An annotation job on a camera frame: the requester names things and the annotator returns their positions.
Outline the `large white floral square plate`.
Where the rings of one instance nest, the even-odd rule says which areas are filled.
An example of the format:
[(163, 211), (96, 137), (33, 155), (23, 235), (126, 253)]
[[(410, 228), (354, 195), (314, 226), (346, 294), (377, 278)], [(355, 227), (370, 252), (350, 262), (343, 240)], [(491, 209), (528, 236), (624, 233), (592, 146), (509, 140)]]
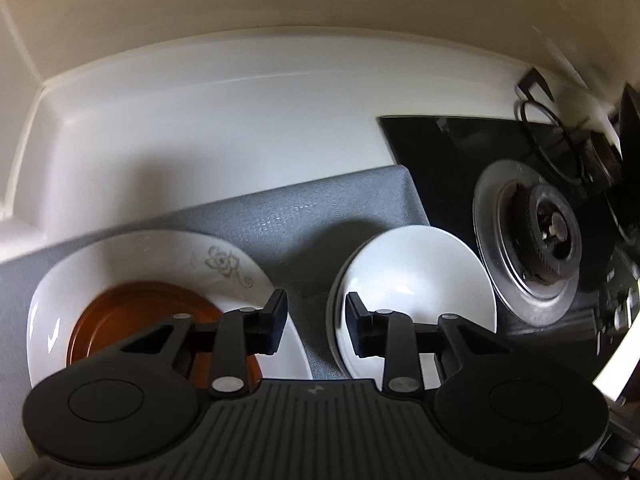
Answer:
[(176, 314), (215, 322), (263, 307), (273, 291), (265, 272), (220, 238), (163, 230), (109, 237), (57, 263), (32, 295), (30, 382)]

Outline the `small white bowl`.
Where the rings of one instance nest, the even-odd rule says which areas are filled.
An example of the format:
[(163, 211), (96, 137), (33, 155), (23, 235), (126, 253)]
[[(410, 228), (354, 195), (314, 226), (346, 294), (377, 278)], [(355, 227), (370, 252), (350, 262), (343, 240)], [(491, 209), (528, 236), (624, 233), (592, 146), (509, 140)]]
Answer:
[(338, 368), (349, 378), (382, 385), (384, 361), (356, 355), (346, 324), (346, 295), (356, 292), (366, 308), (405, 313), (435, 324), (454, 313), (495, 333), (497, 305), (490, 278), (462, 240), (434, 226), (403, 226), (364, 243), (343, 264), (326, 305), (326, 336)]

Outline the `grey table mat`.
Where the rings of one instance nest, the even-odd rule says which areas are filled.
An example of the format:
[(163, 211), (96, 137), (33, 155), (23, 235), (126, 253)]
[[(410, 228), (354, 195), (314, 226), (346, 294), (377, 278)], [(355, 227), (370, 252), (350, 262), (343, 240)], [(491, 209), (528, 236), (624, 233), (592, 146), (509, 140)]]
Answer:
[(1, 267), (1, 468), (19, 476), (36, 461), (22, 426), (30, 388), (27, 311), (55, 263), (104, 238), (165, 229), (213, 235), (246, 252), (290, 296), (290, 312), (316, 379), (341, 377), (324, 333), (324, 304), (338, 270), (362, 243), (389, 229), (424, 224), (408, 170), (389, 166), (186, 208), (66, 240)]

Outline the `brown orange plate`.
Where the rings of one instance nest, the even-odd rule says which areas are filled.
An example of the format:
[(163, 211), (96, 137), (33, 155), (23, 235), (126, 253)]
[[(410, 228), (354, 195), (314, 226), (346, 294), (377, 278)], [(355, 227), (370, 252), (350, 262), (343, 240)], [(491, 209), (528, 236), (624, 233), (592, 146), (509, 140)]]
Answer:
[[(113, 344), (140, 336), (176, 314), (187, 314), (196, 325), (217, 324), (224, 316), (213, 301), (174, 284), (159, 281), (137, 281), (104, 290), (85, 307), (70, 333), (66, 350), (66, 366), (74, 365)], [(245, 358), (246, 379), (250, 391), (262, 379), (262, 370), (254, 356)], [(172, 374), (192, 390), (209, 388), (210, 352), (184, 352)]]

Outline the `black glass gas stove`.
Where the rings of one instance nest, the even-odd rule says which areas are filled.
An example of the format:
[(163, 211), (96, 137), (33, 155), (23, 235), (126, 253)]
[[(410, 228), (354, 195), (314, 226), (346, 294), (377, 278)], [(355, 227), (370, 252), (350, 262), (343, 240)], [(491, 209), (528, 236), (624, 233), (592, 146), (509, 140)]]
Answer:
[(498, 301), (498, 330), (568, 362), (609, 359), (639, 310), (639, 237), (608, 204), (620, 155), (576, 129), (588, 180), (548, 173), (518, 120), (383, 116), (428, 221), (469, 244)]

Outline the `black iron pan support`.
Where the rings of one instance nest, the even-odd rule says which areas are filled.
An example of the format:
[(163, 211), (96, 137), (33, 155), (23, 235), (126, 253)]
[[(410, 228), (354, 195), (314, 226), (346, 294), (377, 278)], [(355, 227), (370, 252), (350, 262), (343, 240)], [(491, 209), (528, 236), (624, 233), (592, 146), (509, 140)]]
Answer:
[(553, 103), (551, 88), (536, 67), (530, 68), (515, 85), (518, 97), (514, 105), (515, 118), (527, 131), (530, 148), (554, 174), (568, 185), (583, 185), (588, 180), (585, 155), (574, 138), (576, 128), (567, 128), (548, 105), (534, 97), (538, 88)]

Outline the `black wok lid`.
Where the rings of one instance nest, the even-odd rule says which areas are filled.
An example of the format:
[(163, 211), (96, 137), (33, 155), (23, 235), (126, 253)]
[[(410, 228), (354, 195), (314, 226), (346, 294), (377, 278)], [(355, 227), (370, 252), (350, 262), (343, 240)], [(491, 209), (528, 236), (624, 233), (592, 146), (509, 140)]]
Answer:
[(632, 244), (639, 237), (639, 92), (626, 82), (617, 111), (620, 169), (608, 189), (608, 204), (620, 237)]

